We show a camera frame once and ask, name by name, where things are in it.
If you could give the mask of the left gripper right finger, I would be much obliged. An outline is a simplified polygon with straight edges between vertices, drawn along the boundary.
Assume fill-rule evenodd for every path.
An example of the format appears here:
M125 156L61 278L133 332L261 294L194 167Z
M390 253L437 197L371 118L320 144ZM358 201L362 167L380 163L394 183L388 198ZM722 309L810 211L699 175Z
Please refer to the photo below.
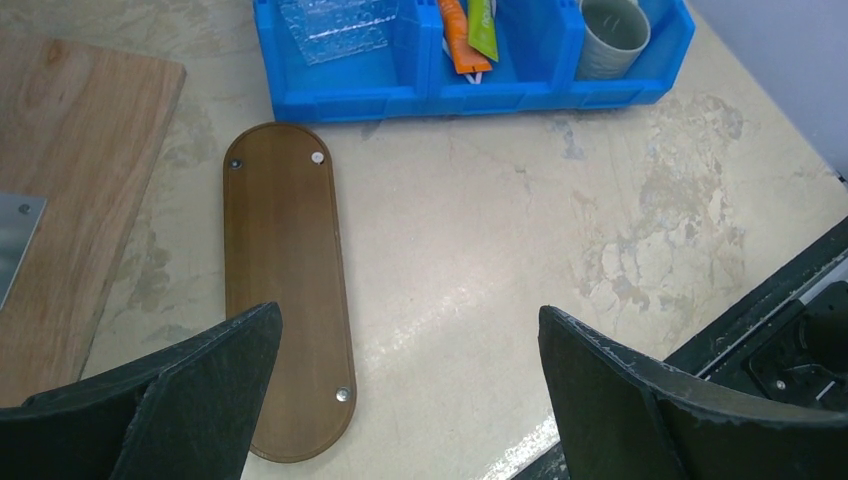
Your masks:
M847 417L699 379L554 306L538 344L574 479L843 479Z

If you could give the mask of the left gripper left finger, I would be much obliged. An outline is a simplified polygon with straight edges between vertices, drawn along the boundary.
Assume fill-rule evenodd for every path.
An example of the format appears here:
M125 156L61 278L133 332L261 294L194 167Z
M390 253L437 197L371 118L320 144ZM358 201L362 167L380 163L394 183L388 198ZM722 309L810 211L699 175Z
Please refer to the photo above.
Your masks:
M5 479L237 479L283 322L264 303L1 412Z

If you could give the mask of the brown oval wooden tray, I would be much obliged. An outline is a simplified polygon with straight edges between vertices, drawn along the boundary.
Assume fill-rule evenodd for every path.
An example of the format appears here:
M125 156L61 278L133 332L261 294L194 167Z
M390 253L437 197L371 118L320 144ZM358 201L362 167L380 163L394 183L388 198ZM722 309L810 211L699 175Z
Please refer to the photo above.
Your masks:
M329 449L357 399L330 151L306 127L246 130L223 164L225 303L274 302L282 338L251 449L296 463Z

